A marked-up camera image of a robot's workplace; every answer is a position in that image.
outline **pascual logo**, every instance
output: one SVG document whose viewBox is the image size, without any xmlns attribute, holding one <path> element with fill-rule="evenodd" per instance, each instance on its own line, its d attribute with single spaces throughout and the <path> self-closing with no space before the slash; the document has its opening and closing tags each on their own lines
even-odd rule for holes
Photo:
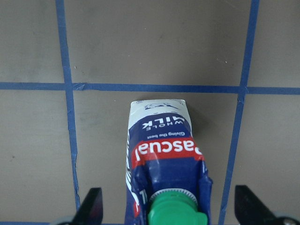
<svg viewBox="0 0 300 225">
<path fill-rule="evenodd" d="M 165 126 L 172 126 L 175 124 L 183 124 L 184 118 L 182 117 L 165 117 L 165 118 L 159 118 L 156 120 L 150 120 L 148 123 L 143 123 L 143 129 L 151 130 L 152 128 L 163 128 Z"/>
<path fill-rule="evenodd" d="M 138 143 L 131 152 L 131 168 L 145 165 L 147 161 L 171 158 L 204 160 L 192 137 L 164 138 Z"/>
</svg>

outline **gray surface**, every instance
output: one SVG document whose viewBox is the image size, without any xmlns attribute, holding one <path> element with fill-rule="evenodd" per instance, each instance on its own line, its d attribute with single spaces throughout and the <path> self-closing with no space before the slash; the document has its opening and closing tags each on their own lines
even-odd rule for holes
<svg viewBox="0 0 300 225">
<path fill-rule="evenodd" d="M 249 0 L 65 5 L 73 82 L 239 85 Z"/>
<path fill-rule="evenodd" d="M 300 86 L 299 21 L 299 1 L 261 1 L 249 86 Z"/>
<path fill-rule="evenodd" d="M 63 83 L 55 1 L 0 4 L 0 82 Z"/>
<path fill-rule="evenodd" d="M 187 101 L 194 138 L 214 180 L 212 222 L 218 222 L 226 163 L 236 105 L 234 94 L 75 92 L 79 194 L 102 187 L 103 223 L 123 223 L 126 138 L 130 102 L 139 99 L 182 98 Z"/>
<path fill-rule="evenodd" d="M 55 1 L 0 0 L 0 82 L 62 83 Z M 238 85 L 250 1 L 65 0 L 73 82 Z M 300 86 L 300 5 L 262 0 L 249 86 Z M 236 95 L 76 91 L 81 200 L 104 188 L 105 223 L 122 223 L 129 103 L 187 100 L 218 222 Z M 233 184 L 298 215 L 299 97 L 247 96 Z M 75 212 L 65 93 L 0 91 L 0 220 Z M 233 193 L 227 224 L 237 224 Z"/>
<path fill-rule="evenodd" d="M 300 96 L 247 96 L 226 224 L 237 224 L 234 186 L 248 185 L 272 211 L 300 218 Z"/>
<path fill-rule="evenodd" d="M 0 90 L 0 220 L 75 213 L 65 93 Z"/>
</svg>

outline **red label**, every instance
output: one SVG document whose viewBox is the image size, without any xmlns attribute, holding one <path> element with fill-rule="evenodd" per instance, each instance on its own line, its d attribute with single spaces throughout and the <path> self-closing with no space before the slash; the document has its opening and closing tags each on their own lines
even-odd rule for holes
<svg viewBox="0 0 300 225">
<path fill-rule="evenodd" d="M 136 202 L 133 204 L 133 211 L 135 212 L 135 217 L 137 217 L 140 214 L 141 206 L 137 205 Z"/>
<path fill-rule="evenodd" d="M 131 152 L 131 163 L 134 169 L 149 160 L 188 157 L 204 160 L 192 137 L 166 138 L 138 143 Z"/>
</svg>

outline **grid line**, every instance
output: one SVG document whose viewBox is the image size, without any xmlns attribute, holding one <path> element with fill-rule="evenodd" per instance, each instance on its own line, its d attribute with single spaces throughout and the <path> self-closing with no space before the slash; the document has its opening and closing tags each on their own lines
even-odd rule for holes
<svg viewBox="0 0 300 225">
<path fill-rule="evenodd" d="M 239 86 L 168 85 L 126 83 L 72 83 L 73 90 L 141 91 L 141 92 L 192 92 L 239 94 Z M 66 90 L 64 83 L 0 82 L 0 90 Z M 300 95 L 300 88 L 246 87 L 246 95 Z"/>
<path fill-rule="evenodd" d="M 69 139 L 70 139 L 73 185 L 74 185 L 76 209 L 78 210 L 80 207 L 80 198 L 78 194 L 79 187 L 78 187 L 78 179 L 76 173 L 77 140 L 76 140 L 76 127 L 75 127 L 73 85 L 72 85 L 68 44 L 67 44 L 65 6 L 64 6 L 64 0 L 56 0 L 55 3 L 56 3 L 57 25 L 58 25 L 58 32 L 60 38 L 61 64 L 64 73 L 65 91 L 66 91 L 67 127 L 69 130 Z"/>
<path fill-rule="evenodd" d="M 234 161 L 235 161 L 236 150 L 237 150 L 239 136 L 240 136 L 240 126 L 241 126 L 241 121 L 243 116 L 245 96 L 248 92 L 247 84 L 248 84 L 249 71 L 251 65 L 255 29 L 256 29 L 256 22 L 257 22 L 257 15 L 258 15 L 258 7 L 259 7 L 259 0 L 252 0 L 250 14 L 249 14 L 246 46 L 244 51 L 243 67 L 242 67 L 242 72 L 240 77 L 240 91 L 238 94 L 238 102 L 237 102 L 235 116 L 234 116 L 232 138 L 231 138 L 231 144 L 230 144 L 230 150 L 228 156 L 227 170 L 226 170 L 226 176 L 225 176 L 225 182 L 223 188 L 218 225 L 223 225 L 225 222 L 231 180 L 233 177 Z"/>
</svg>

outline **green bottle cap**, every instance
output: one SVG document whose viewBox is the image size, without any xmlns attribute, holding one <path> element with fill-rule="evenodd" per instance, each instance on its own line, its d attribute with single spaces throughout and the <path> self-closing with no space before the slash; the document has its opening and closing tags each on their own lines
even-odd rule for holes
<svg viewBox="0 0 300 225">
<path fill-rule="evenodd" d="M 162 192 L 154 198 L 148 214 L 149 225 L 207 225 L 207 216 L 196 203 L 177 191 Z"/>
</svg>

